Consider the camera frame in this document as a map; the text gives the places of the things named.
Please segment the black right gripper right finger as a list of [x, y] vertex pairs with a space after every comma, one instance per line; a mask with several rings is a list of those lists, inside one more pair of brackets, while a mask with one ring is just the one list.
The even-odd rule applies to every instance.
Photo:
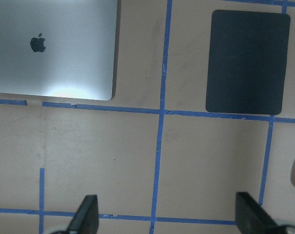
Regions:
[[270, 234], [277, 223], [247, 192], [237, 192], [235, 222], [241, 234]]

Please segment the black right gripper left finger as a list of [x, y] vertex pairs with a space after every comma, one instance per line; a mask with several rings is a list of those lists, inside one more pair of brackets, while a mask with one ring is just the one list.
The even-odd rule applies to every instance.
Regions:
[[97, 195], [84, 197], [66, 229], [67, 234], [96, 234], [99, 227]]

